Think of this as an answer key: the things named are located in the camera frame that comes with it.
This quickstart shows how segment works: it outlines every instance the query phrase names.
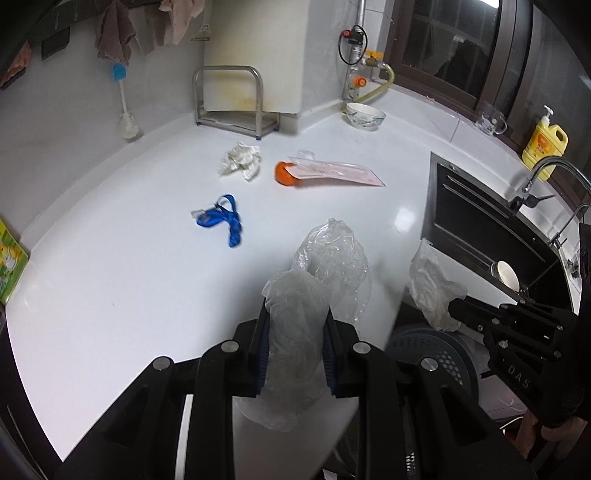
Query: glass cup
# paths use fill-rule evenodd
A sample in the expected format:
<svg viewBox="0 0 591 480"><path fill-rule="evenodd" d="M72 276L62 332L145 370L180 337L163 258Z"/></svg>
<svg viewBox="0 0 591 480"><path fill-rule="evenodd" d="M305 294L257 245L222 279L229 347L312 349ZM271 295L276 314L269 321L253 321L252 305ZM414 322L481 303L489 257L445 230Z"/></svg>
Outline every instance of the glass cup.
<svg viewBox="0 0 591 480"><path fill-rule="evenodd" d="M504 115L490 103L484 102L478 109L478 120L475 125L487 135L501 135L507 130L507 122Z"/></svg>

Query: orange valve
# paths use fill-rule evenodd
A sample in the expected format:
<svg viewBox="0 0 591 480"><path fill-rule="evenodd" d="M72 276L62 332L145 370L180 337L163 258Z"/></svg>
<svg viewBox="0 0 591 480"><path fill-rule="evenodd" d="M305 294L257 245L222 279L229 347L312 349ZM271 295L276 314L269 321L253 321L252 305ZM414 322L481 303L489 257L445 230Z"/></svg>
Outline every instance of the orange valve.
<svg viewBox="0 0 591 480"><path fill-rule="evenodd" d="M352 86L355 88L365 87L368 84L368 81L364 77L355 77L352 82Z"/></svg>
<svg viewBox="0 0 591 480"><path fill-rule="evenodd" d="M291 173L287 171L285 167L292 167L294 163L280 161L277 165L275 165L275 179L282 185L287 187L291 187L292 185L296 185L299 180L295 178Z"/></svg>

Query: brown towel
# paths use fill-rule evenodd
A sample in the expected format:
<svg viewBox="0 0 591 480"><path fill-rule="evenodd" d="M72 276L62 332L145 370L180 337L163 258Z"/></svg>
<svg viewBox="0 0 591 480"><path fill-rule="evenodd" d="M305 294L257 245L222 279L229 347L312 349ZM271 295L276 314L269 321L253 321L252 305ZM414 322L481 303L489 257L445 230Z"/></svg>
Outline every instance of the brown towel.
<svg viewBox="0 0 591 480"><path fill-rule="evenodd" d="M189 27L205 6L205 0L162 0L160 10L168 12L173 25L173 43L178 45Z"/></svg>
<svg viewBox="0 0 591 480"><path fill-rule="evenodd" d="M129 20L129 10L119 0L113 0L96 24L97 56L127 65L131 57L129 41L133 37L135 30Z"/></svg>
<svg viewBox="0 0 591 480"><path fill-rule="evenodd" d="M12 77L14 77L22 69L26 69L31 63L31 47L29 42L25 42L18 52L17 56L12 61L10 68L0 79L0 86L4 85Z"/></svg>

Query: dish rack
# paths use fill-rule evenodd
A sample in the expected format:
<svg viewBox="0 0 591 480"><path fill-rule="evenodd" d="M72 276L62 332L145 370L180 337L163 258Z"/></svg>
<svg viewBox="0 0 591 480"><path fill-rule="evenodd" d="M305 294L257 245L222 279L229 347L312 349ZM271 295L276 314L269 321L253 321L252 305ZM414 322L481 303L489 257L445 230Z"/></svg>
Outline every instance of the dish rack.
<svg viewBox="0 0 591 480"><path fill-rule="evenodd" d="M250 72L256 84L256 110L247 111L211 111L203 107L203 82L199 82L202 73L208 70L238 70ZM260 72L246 65L210 65L201 67L193 75L193 92L195 97L195 123L210 127L230 130L250 135L260 140L272 131L279 131L279 113L263 112L263 85Z"/></svg>

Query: blue lanyard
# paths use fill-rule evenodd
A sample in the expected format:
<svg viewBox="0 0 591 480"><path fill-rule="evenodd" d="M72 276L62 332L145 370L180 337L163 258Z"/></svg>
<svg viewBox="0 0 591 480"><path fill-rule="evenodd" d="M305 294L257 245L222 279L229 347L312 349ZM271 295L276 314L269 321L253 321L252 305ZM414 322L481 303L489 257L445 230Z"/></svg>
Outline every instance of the blue lanyard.
<svg viewBox="0 0 591 480"><path fill-rule="evenodd" d="M220 205L220 200L226 199L232 206L232 211L226 210ZM218 223L227 222L230 225L230 238L228 239L228 245L233 248L240 244L240 232L242 232L242 225L240 223L240 215L236 211L236 200L230 194L223 195L217 199L217 202L213 204L213 208L205 210L201 213L196 222L200 226L205 228L211 228Z"/></svg>

